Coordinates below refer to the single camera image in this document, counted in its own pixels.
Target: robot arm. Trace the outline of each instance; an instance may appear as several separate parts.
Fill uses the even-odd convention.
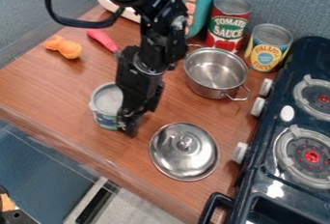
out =
[[[102,28],[113,25],[124,7],[132,7],[141,16],[141,44],[128,46],[119,57],[116,84],[124,94],[118,112],[119,130],[128,136],[137,134],[140,121],[147,111],[155,111],[164,89],[162,75],[173,70],[183,58],[186,8],[181,0],[111,0],[120,8],[110,18],[90,22],[63,18],[52,10],[51,0],[45,5],[51,17],[67,26]]]

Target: stove knob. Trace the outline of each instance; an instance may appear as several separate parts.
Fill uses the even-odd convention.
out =
[[[246,143],[237,143],[236,148],[234,149],[234,153],[232,155],[232,160],[237,164],[241,164],[247,149],[248,145]]]
[[[265,105],[264,98],[256,98],[256,101],[253,104],[252,109],[251,109],[251,114],[258,118],[261,115],[264,105]]]
[[[264,81],[262,82],[262,85],[261,85],[261,90],[260,90],[260,94],[261,96],[263,97],[267,97],[270,90],[271,90],[271,86],[273,85],[273,80],[271,79],[264,79]]]
[[[294,109],[290,105],[286,105],[282,108],[280,118],[283,122],[291,122],[294,118]]]

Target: canned food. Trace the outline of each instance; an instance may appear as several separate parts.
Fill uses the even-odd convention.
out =
[[[241,47],[250,20],[248,0],[214,0],[206,44],[236,53]]]
[[[94,90],[90,108],[96,123],[106,129],[117,130],[117,113],[124,95],[115,83],[106,83]]]
[[[286,57],[293,38],[291,33],[278,25],[256,26],[245,51],[246,63],[254,70],[273,72],[278,70]]]

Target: toy stove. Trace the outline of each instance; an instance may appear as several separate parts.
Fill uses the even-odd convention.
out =
[[[234,153],[240,162],[246,151],[234,200],[214,193],[200,223],[219,205],[231,224],[330,223],[330,41],[296,42],[275,82],[262,84],[269,92],[252,109],[253,142]]]

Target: metal pot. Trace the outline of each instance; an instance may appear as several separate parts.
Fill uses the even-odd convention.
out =
[[[185,59],[187,85],[204,98],[229,98],[244,101],[250,90],[243,84],[248,77],[246,64],[236,55],[217,48],[201,48]],[[239,87],[246,92],[245,98],[236,98]]]

